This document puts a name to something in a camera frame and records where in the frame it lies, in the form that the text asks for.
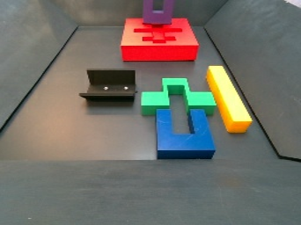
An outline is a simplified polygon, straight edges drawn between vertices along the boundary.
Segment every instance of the toy block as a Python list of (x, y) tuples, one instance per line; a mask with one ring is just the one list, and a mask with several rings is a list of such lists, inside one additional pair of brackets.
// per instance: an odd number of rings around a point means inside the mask
[(174, 134), (170, 109), (157, 111), (158, 159), (210, 159), (215, 146), (203, 110), (190, 110), (190, 134)]
[(162, 91), (145, 91), (141, 95), (142, 115), (155, 115), (158, 109), (170, 108), (170, 95), (183, 95), (186, 112), (203, 109), (213, 115), (217, 103), (210, 92), (191, 92), (187, 78), (162, 78)]
[(174, 18), (170, 25), (127, 18), (121, 49), (125, 61), (194, 61), (199, 44), (186, 18)]
[(142, 115), (155, 115), (157, 109), (169, 109), (170, 99), (169, 93), (150, 91), (141, 94), (141, 110)]
[(174, 0), (162, 0), (162, 10), (154, 10), (154, 0), (143, 0), (143, 23), (154, 25), (171, 24)]
[(252, 124), (252, 118), (222, 66), (209, 66), (207, 82), (228, 131), (245, 133)]

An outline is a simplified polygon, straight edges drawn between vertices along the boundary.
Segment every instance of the red base plate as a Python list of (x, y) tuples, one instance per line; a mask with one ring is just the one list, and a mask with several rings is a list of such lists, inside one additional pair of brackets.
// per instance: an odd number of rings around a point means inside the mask
[(171, 25), (145, 25), (142, 18), (127, 18), (122, 36), (125, 61), (194, 61), (199, 44), (186, 18)]

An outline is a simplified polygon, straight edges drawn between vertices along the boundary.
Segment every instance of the blue block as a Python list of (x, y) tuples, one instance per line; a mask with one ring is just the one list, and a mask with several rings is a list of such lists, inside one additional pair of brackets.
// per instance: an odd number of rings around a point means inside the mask
[(205, 111), (189, 112), (190, 134), (174, 134), (170, 109), (157, 110), (158, 159), (210, 159), (215, 153)]

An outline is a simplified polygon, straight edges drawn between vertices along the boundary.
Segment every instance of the purple block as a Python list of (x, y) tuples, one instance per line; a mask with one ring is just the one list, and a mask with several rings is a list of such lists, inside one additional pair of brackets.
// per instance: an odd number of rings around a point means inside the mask
[(162, 11), (154, 10), (154, 0), (143, 0), (143, 24), (170, 25), (173, 18), (174, 0), (162, 0)]

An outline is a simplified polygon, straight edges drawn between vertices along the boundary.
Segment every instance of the yellow bar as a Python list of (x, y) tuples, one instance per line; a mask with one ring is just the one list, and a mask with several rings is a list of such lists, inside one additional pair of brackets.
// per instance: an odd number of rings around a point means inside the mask
[(209, 66), (207, 82), (228, 131), (245, 133), (252, 124), (252, 118), (222, 66)]

